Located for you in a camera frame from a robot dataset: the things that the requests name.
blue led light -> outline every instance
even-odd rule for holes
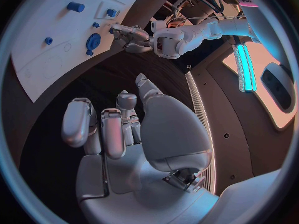
[[[240,91],[251,92],[257,89],[254,69],[245,43],[234,46],[235,59],[239,75]]]

robotic hand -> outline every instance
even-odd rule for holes
[[[197,48],[204,39],[219,39],[222,35],[248,36],[259,42],[246,19],[207,19],[199,25],[167,28],[164,21],[152,23],[154,36],[150,37],[137,26],[112,25],[115,40],[124,50],[141,53],[154,50],[155,54],[167,59],[177,59]]]

robotic arm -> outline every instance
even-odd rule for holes
[[[200,46],[204,39],[219,39],[222,35],[248,36],[258,42],[246,19],[207,19],[199,25],[177,28],[166,28],[165,22],[157,21],[152,23],[152,30],[155,31],[154,36],[149,37],[137,26],[112,25],[115,40],[125,51],[141,53],[153,50],[158,56],[167,59],[177,59]]]

